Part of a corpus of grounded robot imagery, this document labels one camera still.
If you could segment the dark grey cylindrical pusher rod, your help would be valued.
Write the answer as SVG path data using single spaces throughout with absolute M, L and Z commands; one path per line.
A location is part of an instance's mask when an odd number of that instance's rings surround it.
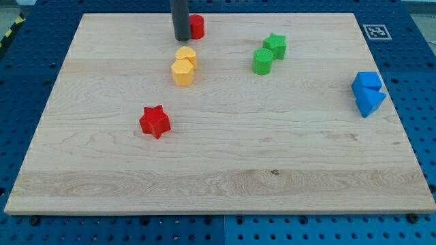
M 170 10 L 175 39 L 186 42 L 191 39 L 189 6 L 187 0 L 170 0 Z

